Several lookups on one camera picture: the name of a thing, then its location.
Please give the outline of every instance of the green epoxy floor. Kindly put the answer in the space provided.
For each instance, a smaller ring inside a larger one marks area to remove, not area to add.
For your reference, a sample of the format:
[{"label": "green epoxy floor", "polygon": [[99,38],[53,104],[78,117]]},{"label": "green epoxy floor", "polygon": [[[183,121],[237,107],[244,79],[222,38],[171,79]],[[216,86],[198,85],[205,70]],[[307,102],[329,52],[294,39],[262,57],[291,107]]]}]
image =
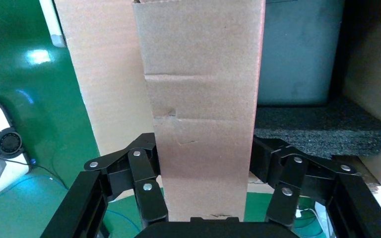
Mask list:
[{"label": "green epoxy floor", "polygon": [[[39,1],[0,1],[0,102],[30,158],[54,167],[68,186],[84,162],[99,156],[69,52],[52,45]],[[34,169],[22,179],[38,175],[47,174]],[[0,238],[39,237],[65,194],[57,183],[41,176],[1,196]],[[249,193],[245,220],[263,221],[270,199],[270,194]],[[133,197],[110,204],[109,209],[139,225]],[[297,221],[296,226],[307,221]],[[106,214],[104,223],[114,238],[136,235],[128,222],[114,214]],[[312,223],[299,232],[317,231],[318,224]]]}]

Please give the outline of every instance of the cardboard flap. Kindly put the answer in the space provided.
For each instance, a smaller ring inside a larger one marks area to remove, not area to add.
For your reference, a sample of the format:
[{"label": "cardboard flap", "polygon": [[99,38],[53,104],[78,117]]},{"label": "cardboard flap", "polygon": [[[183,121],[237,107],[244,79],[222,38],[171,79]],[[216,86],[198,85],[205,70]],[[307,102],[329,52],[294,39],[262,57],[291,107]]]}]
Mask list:
[{"label": "cardboard flap", "polygon": [[170,220],[243,219],[264,4],[133,4]]}]

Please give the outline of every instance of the dark gray container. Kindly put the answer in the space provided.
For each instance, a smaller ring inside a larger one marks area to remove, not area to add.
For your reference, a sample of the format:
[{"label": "dark gray container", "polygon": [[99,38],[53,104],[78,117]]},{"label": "dark gray container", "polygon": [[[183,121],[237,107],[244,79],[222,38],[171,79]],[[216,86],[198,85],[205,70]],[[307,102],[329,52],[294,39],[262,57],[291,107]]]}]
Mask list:
[{"label": "dark gray container", "polygon": [[257,102],[327,102],[344,0],[267,0]]}]

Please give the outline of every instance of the cardboard sheet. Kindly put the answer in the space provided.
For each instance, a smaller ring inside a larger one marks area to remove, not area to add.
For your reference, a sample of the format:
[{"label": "cardboard sheet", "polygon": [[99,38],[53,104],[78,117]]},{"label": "cardboard sheet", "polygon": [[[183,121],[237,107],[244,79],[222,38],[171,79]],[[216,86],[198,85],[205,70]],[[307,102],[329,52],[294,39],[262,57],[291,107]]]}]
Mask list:
[{"label": "cardboard sheet", "polygon": [[55,0],[101,155],[152,132],[132,0]]},{"label": "cardboard sheet", "polygon": [[133,8],[170,220],[243,220],[265,1]]}]

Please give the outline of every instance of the black foam padding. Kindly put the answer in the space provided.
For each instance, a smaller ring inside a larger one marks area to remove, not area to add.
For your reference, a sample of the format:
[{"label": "black foam padding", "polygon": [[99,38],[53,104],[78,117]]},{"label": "black foam padding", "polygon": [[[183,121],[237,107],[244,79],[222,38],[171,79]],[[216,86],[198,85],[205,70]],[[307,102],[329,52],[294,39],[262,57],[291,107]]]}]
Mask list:
[{"label": "black foam padding", "polygon": [[260,107],[254,134],[280,138],[307,154],[325,158],[381,151],[381,121],[346,97],[324,107]]}]

